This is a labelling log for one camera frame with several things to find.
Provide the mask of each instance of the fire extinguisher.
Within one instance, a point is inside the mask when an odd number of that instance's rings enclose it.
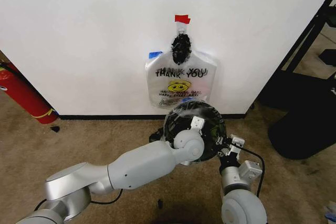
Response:
[[[0,63],[0,89],[40,123],[51,123],[57,119],[52,107],[12,63]]]

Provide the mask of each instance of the silver robot arm segment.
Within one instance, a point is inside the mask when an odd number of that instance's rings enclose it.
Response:
[[[169,142],[156,141],[122,154],[109,165],[80,163],[50,176],[45,183],[44,209],[34,211],[18,224],[62,224],[90,204],[90,193],[135,189],[170,173],[179,163],[199,159],[204,151],[204,120],[194,119],[190,130],[177,134],[174,148]]]
[[[245,141],[231,135],[232,143],[242,147]],[[221,151],[222,221],[226,224],[266,224],[267,215],[260,199],[250,192],[251,183],[262,174],[259,164],[238,163],[240,148],[230,145]]]

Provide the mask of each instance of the wire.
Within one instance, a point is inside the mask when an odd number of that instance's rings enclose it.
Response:
[[[248,153],[250,153],[250,154],[252,154],[252,155],[258,157],[258,158],[261,160],[261,163],[262,163],[262,171],[263,171],[263,172],[261,173],[261,177],[260,177],[260,181],[259,181],[259,185],[258,185],[258,190],[257,190],[257,197],[259,197],[259,194],[260,194],[260,191],[261,191],[261,186],[262,186],[262,184],[263,184],[264,175],[265,175],[265,161],[264,161],[264,159],[263,159],[259,154],[254,153],[254,152],[252,152],[252,151],[250,151],[250,150],[248,150],[248,149],[245,149],[245,148],[243,148],[243,147],[240,147],[240,146],[236,145],[235,143],[231,143],[231,145],[237,147],[238,149],[241,149],[241,150],[244,151],[244,152],[248,152]]]
[[[112,204],[112,203],[116,202],[116,201],[120,198],[120,196],[121,196],[121,194],[122,194],[122,191],[123,191],[123,189],[120,189],[120,192],[119,192],[117,198],[115,198],[113,201],[109,201],[109,202],[99,202],[99,201],[93,201],[93,200],[92,200],[91,203],[93,203],[93,204],[98,204],[98,205],[109,205],[109,204]]]
[[[35,207],[34,211],[37,211],[37,210],[40,208],[40,206],[41,206],[44,202],[46,202],[46,201],[47,201],[47,199],[44,199],[44,200],[42,200],[39,204],[37,204],[37,206]]]

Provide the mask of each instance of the floor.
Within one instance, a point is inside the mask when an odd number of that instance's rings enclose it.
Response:
[[[0,218],[14,223],[45,198],[44,179],[76,163],[102,165],[148,142],[163,124],[153,121],[64,121],[39,124],[4,92],[0,93]],[[228,134],[246,140],[261,154],[266,176],[260,198],[270,224],[326,223],[329,200],[336,200],[336,145],[304,160],[281,157],[267,137],[268,126],[285,112],[256,103],[245,119],[226,120]],[[60,126],[58,133],[50,126]],[[242,154],[241,160],[254,157]],[[169,175],[135,190],[115,204],[90,205],[71,223],[222,223],[219,160],[189,167],[179,165]],[[117,191],[95,200],[109,200]],[[158,208],[158,200],[163,208]]]

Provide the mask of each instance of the yellow smiley face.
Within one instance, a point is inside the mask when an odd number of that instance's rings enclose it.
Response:
[[[183,80],[173,80],[169,83],[168,90],[172,92],[183,92],[190,87],[191,83]]]

